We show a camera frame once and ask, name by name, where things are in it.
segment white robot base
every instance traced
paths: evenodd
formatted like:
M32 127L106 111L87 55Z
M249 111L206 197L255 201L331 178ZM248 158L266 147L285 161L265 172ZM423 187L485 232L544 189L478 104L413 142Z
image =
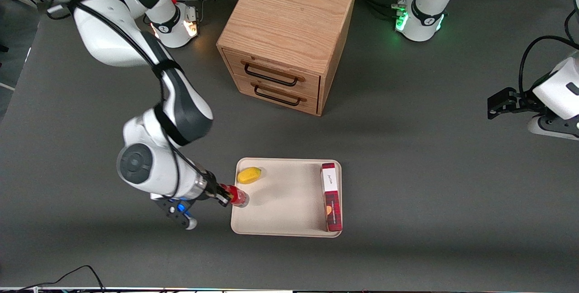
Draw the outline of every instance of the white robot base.
M399 0L397 4L392 5L398 16L394 29L411 41L428 41L442 26L444 14L439 19L426 19L424 21L426 25L423 25L420 18L411 9L413 2L414 0Z
M169 48L182 47L199 34L196 8L189 7L184 3L176 3L175 6L180 11L180 20L175 21L175 25L172 29L167 27L163 29L163 25L155 27L153 23L150 24L157 39Z

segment yellow fruit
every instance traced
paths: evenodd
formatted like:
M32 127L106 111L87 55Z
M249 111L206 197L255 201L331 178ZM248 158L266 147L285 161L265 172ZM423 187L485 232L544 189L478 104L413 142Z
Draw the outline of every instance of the yellow fruit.
M240 184L250 184L252 182L255 182L257 179L259 179L260 175L261 175L261 170L258 167L248 167L247 169L243 169L237 175L237 181Z

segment red bottle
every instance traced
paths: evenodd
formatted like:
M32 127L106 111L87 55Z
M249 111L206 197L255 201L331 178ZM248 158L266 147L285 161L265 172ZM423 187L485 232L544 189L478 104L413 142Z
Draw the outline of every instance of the red bottle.
M250 196L248 196L243 190L240 190L236 186L227 186L225 184L221 184L223 189L229 192L233 198L229 201L231 205L237 207L245 207L250 201Z

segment green led light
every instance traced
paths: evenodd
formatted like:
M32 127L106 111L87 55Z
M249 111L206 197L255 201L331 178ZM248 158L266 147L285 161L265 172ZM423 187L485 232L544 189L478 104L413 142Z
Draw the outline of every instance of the green led light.
M436 30L438 31L440 29L440 27L442 26L442 20L444 19L444 14L440 17L440 21L438 22L438 26L436 27Z
M408 13L404 12L404 15L400 16L396 21L396 29L402 31L406 26L406 21L408 21Z

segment wooden drawer cabinet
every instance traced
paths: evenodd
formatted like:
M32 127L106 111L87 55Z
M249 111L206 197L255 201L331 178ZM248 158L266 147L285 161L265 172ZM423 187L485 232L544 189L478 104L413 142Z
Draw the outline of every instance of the wooden drawer cabinet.
M320 116L354 0L239 0L217 48L241 93Z

